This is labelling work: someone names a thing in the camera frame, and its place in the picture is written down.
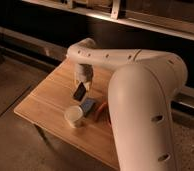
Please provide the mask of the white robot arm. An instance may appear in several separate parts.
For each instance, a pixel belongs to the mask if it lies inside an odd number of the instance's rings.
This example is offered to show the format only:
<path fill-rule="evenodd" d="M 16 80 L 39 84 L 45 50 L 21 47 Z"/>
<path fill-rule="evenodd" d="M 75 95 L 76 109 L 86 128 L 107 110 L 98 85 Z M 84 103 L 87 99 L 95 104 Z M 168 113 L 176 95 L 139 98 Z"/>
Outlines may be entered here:
<path fill-rule="evenodd" d="M 180 171 L 175 155 L 171 101 L 188 71 L 176 54 L 146 49 L 99 49 L 86 38 L 67 57 L 113 71 L 108 106 L 120 171 Z"/>

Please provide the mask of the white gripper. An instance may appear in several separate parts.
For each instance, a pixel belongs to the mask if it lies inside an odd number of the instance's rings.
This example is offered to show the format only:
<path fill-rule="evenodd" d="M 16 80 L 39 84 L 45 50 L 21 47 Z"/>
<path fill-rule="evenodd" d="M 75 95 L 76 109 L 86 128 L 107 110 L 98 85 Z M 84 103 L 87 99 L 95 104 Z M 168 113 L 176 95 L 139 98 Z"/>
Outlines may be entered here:
<path fill-rule="evenodd" d="M 93 68 L 88 64 L 76 64 L 75 65 L 75 80 L 74 86 L 77 88 L 80 82 L 84 83 L 87 91 L 91 88 L 91 80 L 93 78 Z"/>

